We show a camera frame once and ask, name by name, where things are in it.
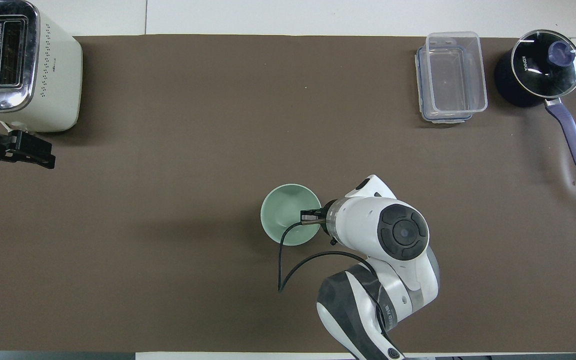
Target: clear plastic container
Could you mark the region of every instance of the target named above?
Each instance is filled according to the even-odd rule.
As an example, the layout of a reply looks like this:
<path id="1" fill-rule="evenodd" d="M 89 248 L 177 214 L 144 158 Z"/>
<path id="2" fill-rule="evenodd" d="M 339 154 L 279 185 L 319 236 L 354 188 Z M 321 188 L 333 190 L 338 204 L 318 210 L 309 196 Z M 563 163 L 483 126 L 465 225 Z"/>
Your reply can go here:
<path id="1" fill-rule="evenodd" d="M 462 123 L 486 110 L 482 45 L 475 32 L 433 32 L 414 62 L 419 111 L 425 120 Z"/>

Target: pan handle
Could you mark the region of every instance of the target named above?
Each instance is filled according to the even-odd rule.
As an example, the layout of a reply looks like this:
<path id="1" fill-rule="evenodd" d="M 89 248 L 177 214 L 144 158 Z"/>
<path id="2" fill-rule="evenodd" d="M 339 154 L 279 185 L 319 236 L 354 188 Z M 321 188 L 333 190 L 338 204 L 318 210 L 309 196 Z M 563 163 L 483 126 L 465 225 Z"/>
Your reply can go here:
<path id="1" fill-rule="evenodd" d="M 561 125 L 561 129 L 564 132 L 564 137 L 566 137 L 566 142 L 568 148 L 570 149 L 570 155 L 572 155 L 574 164 L 576 165 L 576 124 L 575 120 L 572 118 L 570 111 L 566 108 L 566 105 L 562 103 L 560 98 L 554 98 L 552 100 L 546 100 L 546 111 L 551 114 Z"/>

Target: brown paper backdrop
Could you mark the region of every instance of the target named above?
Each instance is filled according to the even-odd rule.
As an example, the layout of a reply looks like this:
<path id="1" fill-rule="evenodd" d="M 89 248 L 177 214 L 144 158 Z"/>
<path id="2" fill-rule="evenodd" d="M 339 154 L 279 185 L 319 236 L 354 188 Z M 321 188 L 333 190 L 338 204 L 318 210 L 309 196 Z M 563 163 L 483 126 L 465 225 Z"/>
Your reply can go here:
<path id="1" fill-rule="evenodd" d="M 495 90 L 513 39 L 482 39 L 489 106 L 455 126 L 419 114 L 423 38 L 78 41 L 78 124 L 42 135 L 56 168 L 0 164 L 0 350 L 342 352 L 315 300 L 354 262 L 318 259 L 277 294 L 259 209 L 284 183 L 325 203 L 378 174 L 441 268 L 400 349 L 576 351 L 576 168 L 543 107 Z M 329 248 L 319 233 L 286 267 Z"/>

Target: cream toaster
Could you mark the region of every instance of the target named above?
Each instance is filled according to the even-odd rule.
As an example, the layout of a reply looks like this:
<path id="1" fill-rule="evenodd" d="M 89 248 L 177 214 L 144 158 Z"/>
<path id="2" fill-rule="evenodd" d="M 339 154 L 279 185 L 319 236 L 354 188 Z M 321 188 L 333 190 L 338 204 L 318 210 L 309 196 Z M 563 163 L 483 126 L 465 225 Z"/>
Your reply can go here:
<path id="1" fill-rule="evenodd" d="M 28 132 L 77 123 L 82 46 L 25 0 L 0 0 L 0 121 Z"/>

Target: lid knob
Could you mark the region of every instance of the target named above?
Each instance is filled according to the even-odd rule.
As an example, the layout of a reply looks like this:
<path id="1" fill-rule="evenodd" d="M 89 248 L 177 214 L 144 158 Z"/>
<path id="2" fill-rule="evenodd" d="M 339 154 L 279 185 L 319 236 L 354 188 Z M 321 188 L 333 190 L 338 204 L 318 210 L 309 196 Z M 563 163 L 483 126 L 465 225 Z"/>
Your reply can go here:
<path id="1" fill-rule="evenodd" d="M 550 44 L 548 48 L 548 62 L 555 65 L 566 67 L 572 64 L 575 59 L 575 50 L 573 47 L 560 39 Z"/>

